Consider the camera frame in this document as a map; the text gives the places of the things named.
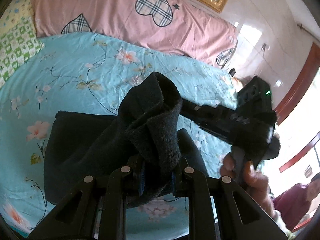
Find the person's right hand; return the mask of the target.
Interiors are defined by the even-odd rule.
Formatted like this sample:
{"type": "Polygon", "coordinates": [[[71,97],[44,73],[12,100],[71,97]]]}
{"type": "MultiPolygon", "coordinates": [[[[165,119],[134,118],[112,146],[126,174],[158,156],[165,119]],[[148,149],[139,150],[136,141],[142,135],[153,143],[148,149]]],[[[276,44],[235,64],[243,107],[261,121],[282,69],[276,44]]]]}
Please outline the person's right hand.
{"type": "MultiPolygon", "coordinates": [[[[221,176],[229,176],[234,178],[234,159],[229,152],[222,161],[220,168],[221,176]]],[[[274,210],[272,199],[268,195],[268,178],[261,172],[256,171],[251,161],[244,165],[244,182],[248,185],[247,193],[265,210],[265,212],[272,218],[277,218],[278,215],[274,210]]]]}

